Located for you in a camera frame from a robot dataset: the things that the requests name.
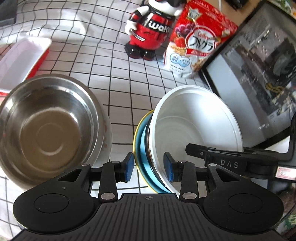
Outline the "red cereal bag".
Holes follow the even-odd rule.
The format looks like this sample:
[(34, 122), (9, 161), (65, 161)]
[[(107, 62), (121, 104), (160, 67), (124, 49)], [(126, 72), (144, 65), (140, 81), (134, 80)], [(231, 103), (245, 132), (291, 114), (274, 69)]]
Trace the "red cereal bag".
[(165, 68), (180, 77), (193, 76), (237, 28), (206, 1), (187, 1), (164, 53)]

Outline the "stainless steel bowl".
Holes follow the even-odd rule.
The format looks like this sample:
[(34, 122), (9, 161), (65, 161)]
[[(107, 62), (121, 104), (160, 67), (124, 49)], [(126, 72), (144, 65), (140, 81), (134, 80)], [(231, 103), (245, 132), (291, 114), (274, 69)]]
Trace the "stainless steel bowl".
[(94, 164), (104, 135), (102, 105), (86, 85), (65, 75), (39, 75), (1, 103), (1, 168), (27, 190)]

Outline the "white paper noodle bowl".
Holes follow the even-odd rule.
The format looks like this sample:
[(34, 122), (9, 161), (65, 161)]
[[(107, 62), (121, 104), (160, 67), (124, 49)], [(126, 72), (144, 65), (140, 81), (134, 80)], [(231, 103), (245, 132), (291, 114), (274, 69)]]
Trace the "white paper noodle bowl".
[(189, 161), (203, 167), (203, 159), (186, 153), (187, 144), (243, 150), (242, 135), (229, 107), (216, 94), (196, 85), (179, 86), (165, 94), (154, 109), (148, 130), (152, 168), (171, 193), (179, 194), (181, 184), (168, 180), (163, 160), (165, 152), (176, 161)]

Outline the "white microwave oven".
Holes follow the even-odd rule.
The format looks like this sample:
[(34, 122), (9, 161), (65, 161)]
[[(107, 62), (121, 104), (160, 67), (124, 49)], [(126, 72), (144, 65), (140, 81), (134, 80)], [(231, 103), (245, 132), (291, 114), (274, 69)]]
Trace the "white microwave oven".
[(295, 18), (261, 1), (203, 65), (200, 76), (231, 109), (245, 147), (266, 149), (290, 135), (295, 113)]

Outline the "yellow rimmed white bowl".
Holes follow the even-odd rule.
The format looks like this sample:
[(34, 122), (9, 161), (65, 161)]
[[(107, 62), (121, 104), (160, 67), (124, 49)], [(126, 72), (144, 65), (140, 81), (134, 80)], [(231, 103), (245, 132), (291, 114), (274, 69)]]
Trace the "yellow rimmed white bowl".
[(166, 189), (161, 182), (156, 178), (147, 159), (145, 150), (145, 130), (149, 120), (152, 117), (153, 110), (146, 113), (137, 125), (133, 138), (133, 154), (138, 172), (142, 175), (148, 187), (156, 193), (165, 193)]

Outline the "white and red rectangular tray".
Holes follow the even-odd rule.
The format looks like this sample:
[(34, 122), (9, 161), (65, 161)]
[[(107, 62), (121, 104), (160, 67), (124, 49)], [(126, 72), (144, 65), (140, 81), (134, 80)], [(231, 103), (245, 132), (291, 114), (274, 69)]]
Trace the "white and red rectangular tray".
[(28, 37), (16, 42), (1, 59), (1, 97), (33, 77), (49, 53), (52, 40)]

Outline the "black monitor screen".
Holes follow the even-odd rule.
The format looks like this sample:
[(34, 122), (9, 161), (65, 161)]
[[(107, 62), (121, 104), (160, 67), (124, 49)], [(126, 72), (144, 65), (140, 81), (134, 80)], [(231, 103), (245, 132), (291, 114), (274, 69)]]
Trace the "black monitor screen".
[(16, 22), (17, 0), (1, 0), (0, 27), (12, 25)]

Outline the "white black grid tablecloth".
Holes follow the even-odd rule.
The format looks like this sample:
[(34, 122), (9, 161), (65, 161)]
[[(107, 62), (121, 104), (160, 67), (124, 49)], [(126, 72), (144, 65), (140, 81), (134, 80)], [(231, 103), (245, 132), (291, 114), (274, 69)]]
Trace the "white black grid tablecloth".
[(130, 59), (125, 22), (140, 1), (19, 1), (16, 22), (1, 27), (1, 55), (24, 37), (52, 40), (38, 73), (63, 74), (87, 85), (102, 103), (112, 128), (113, 161), (132, 151), (137, 124), (171, 89), (202, 85), (199, 77), (179, 78), (153, 61)]

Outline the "red panda robot figurine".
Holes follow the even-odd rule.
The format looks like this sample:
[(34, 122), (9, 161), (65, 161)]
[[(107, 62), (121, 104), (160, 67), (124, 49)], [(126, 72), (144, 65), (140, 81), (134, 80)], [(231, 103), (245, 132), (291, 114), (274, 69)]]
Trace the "red panda robot figurine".
[(130, 37), (125, 44), (128, 57), (152, 61), (185, 4), (180, 0), (151, 0), (133, 11), (125, 24), (125, 33)]

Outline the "white floral ceramic bowl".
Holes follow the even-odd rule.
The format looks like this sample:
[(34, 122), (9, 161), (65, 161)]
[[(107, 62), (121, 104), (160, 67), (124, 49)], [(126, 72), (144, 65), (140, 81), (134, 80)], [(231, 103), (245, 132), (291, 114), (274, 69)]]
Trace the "white floral ceramic bowl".
[(100, 168), (103, 166), (104, 163), (108, 162), (110, 159), (110, 154), (112, 150), (112, 130), (111, 122), (105, 111), (103, 111), (103, 119), (105, 124), (103, 144), (99, 156), (95, 163), (92, 165), (92, 168)]

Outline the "blue ceramic bowl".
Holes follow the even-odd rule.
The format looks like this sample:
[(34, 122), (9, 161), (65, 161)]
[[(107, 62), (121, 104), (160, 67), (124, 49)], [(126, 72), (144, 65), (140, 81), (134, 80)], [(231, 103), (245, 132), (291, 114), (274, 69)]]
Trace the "blue ceramic bowl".
[(156, 193), (171, 193), (156, 177), (152, 170), (145, 151), (145, 130), (147, 125), (142, 125), (138, 131), (135, 142), (137, 165), (145, 181)]

